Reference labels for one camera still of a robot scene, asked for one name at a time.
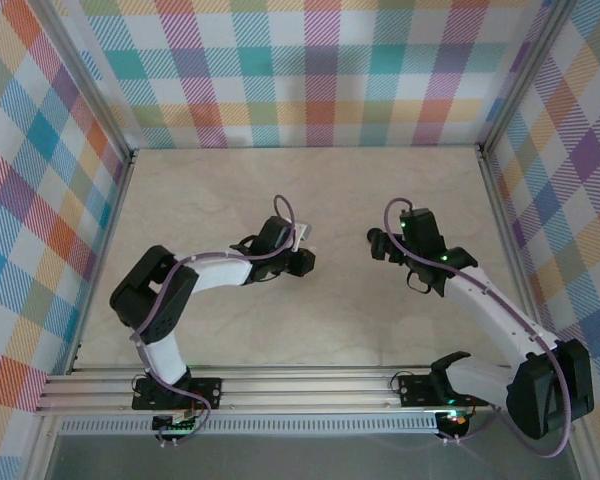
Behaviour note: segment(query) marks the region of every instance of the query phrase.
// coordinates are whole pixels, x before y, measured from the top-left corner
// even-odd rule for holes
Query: black bracket
[[[446,401],[440,398],[429,375],[400,375],[398,377],[398,395],[401,407],[485,407],[487,402],[469,395],[455,394]]]
[[[183,379],[174,387],[200,395],[209,402],[212,410],[216,410],[220,406],[221,378],[187,378],[183,376]],[[193,400],[165,389],[151,377],[144,377],[139,378],[135,383],[131,408],[133,410],[199,410],[204,408],[204,405],[199,400]]]

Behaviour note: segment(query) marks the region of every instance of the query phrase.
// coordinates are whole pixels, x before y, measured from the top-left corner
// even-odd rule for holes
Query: marble floor
[[[447,245],[473,253],[514,298],[473,149],[329,148],[142,151],[76,365],[139,363],[108,300],[147,248],[224,249],[260,230],[276,193],[313,225],[315,270],[196,294],[177,327],[185,361],[415,365],[467,350],[503,362],[469,315],[409,290],[406,267],[373,260],[365,237],[388,200],[406,196],[431,209]]]

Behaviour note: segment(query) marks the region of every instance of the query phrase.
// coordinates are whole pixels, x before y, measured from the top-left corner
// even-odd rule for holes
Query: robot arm
[[[194,258],[175,272],[155,317],[140,334],[138,353],[146,360],[154,375],[168,385],[187,390],[191,377],[182,360],[174,329],[189,297],[194,293],[225,285],[249,285],[263,281],[268,275],[281,273],[302,277],[313,270],[315,256],[299,248],[311,231],[307,223],[291,223],[280,217],[267,220],[258,235],[247,237],[226,252],[227,257]],[[294,233],[293,244],[271,258],[254,260],[276,251]],[[110,299],[120,321],[136,330],[147,318],[157,298],[152,284],[162,284],[177,263],[176,256],[162,246],[151,247],[133,267]]]
[[[426,208],[403,211],[402,235],[372,229],[367,238],[371,255],[390,263],[406,265],[407,283],[413,274],[427,286],[421,293],[435,291],[469,312],[483,331],[498,345],[510,368],[484,364],[466,352],[456,352],[431,365],[431,382],[441,402],[451,403],[458,394],[471,395],[508,410],[516,425],[531,438],[541,438],[562,426],[564,401],[546,352],[536,342],[541,337],[556,356],[565,374],[572,406],[572,419],[593,410],[593,387],[589,354],[577,340],[561,342],[521,312],[487,278],[478,262],[463,248],[447,248],[438,232],[435,217]],[[460,270],[478,280],[487,290],[477,288],[465,275],[428,265],[406,256],[391,241],[429,262]],[[535,330],[529,333],[491,294],[503,299],[514,314]]]

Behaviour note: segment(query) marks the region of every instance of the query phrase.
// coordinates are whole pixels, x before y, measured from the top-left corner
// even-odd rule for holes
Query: plaid fabric backdrop
[[[0,479],[65,360],[121,167],[24,0],[0,1]]]
[[[541,3],[54,0],[149,148],[473,144]]]
[[[600,0],[577,4],[495,153],[542,320],[593,358],[600,442]]]

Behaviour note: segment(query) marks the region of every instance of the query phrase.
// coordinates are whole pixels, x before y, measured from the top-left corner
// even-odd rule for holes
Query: beige tabletop
[[[142,151],[97,286],[76,365],[137,364],[109,296],[152,245],[180,254],[256,234],[282,193],[313,225],[315,270],[193,296],[177,326],[190,364],[428,364],[467,350],[502,362],[450,301],[407,288],[406,267],[373,260],[366,232],[389,199],[428,207],[447,246],[477,258],[515,300],[471,148]],[[393,215],[398,225],[398,210]]]

